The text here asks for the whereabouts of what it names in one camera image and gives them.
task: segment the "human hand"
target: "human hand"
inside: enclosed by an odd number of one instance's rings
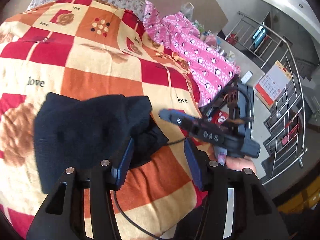
[[[226,164],[229,169],[242,171],[244,168],[250,168],[254,174],[257,175],[256,167],[252,160],[249,157],[245,156],[244,158],[234,158],[227,156]]]

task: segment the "blanket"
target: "blanket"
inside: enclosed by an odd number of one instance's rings
[[[33,120],[46,95],[148,96],[152,118],[172,142],[184,133],[161,120],[160,109],[200,117],[199,90],[185,65],[152,42],[131,11],[99,0],[50,2],[0,26],[0,210],[23,238],[46,197],[33,149]],[[84,195],[86,235],[92,237],[89,191]],[[117,196],[125,213],[149,232],[159,236],[174,226],[199,199],[183,143],[162,147],[151,162],[130,170]],[[114,210],[122,239],[150,238]]]
[[[143,25],[153,41],[172,49],[188,62],[200,90],[199,106],[210,103],[240,73],[239,66],[226,61],[198,38],[199,30],[182,12],[160,18],[153,3],[146,1]]]

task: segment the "pink penguin print fabric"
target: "pink penguin print fabric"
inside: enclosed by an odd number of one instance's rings
[[[200,90],[198,106],[205,106],[240,72],[214,49],[198,39],[199,30],[181,13],[159,17],[154,5],[146,1],[143,25],[150,38],[184,58]]]

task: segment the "yellow object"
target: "yellow object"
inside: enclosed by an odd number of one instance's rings
[[[283,213],[300,213],[304,209],[313,207],[320,200],[320,176],[308,187],[278,207]]]

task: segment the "checkered blanket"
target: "checkered blanket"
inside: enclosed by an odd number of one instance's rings
[[[1,25],[0,210],[22,237],[46,197],[32,141],[33,119],[46,94],[79,100],[148,96],[153,119],[175,141],[183,132],[159,119],[159,110],[200,116],[199,94],[185,65],[152,42],[131,11],[99,0],[58,0]],[[89,191],[84,195],[86,234],[92,237]],[[151,162],[130,170],[117,195],[126,214],[151,233],[161,235],[175,225],[197,204],[183,144],[162,147]],[[149,238],[116,207],[115,213],[122,239]]]

